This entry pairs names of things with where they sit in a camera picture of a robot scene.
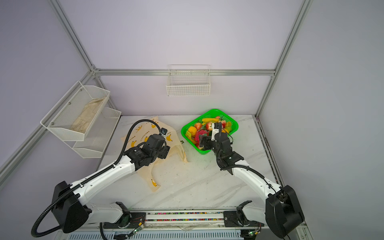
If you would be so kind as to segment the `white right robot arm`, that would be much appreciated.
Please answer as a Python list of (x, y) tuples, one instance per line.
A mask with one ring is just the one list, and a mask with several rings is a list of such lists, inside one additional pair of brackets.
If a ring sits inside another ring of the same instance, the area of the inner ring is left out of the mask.
[(233, 150), (232, 143), (233, 139), (223, 130), (222, 123), (212, 124), (209, 136), (199, 137), (200, 148), (214, 152), (220, 170), (228, 171), (246, 183), (264, 202), (264, 206), (259, 208), (251, 200), (245, 201), (237, 206), (235, 216), (228, 219), (241, 227), (257, 224), (256, 231), (246, 235), (248, 239), (253, 239), (263, 225), (278, 238), (287, 238), (305, 221), (295, 190), (288, 185), (282, 187), (275, 184), (254, 170), (244, 157)]

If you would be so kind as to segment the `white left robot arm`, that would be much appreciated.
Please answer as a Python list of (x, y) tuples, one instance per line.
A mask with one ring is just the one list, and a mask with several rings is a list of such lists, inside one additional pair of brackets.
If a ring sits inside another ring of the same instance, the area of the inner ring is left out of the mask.
[(147, 167), (156, 159), (165, 159), (170, 151), (167, 145), (167, 129), (161, 128), (152, 120), (138, 120), (151, 123), (159, 130), (158, 134), (149, 136), (148, 140), (136, 147), (127, 149), (126, 138), (118, 158), (94, 174), (71, 184), (63, 181), (56, 185), (52, 203), (41, 213), (31, 229), (34, 238), (40, 238), (55, 231), (71, 233), (83, 225), (99, 223), (115, 224), (126, 228), (132, 223), (132, 215), (121, 202), (110, 205), (90, 205), (91, 199), (119, 179), (126, 177), (142, 167)]

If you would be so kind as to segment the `cream banana print plastic bag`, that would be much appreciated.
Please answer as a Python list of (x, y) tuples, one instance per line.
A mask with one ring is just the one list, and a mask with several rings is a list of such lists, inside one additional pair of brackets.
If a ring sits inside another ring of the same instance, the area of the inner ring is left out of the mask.
[(154, 177), (155, 167), (175, 154), (182, 162), (188, 162), (176, 130), (159, 121), (157, 116), (136, 121), (122, 140), (124, 149), (121, 155), (131, 159), (135, 171), (146, 181), (152, 192), (161, 186)]

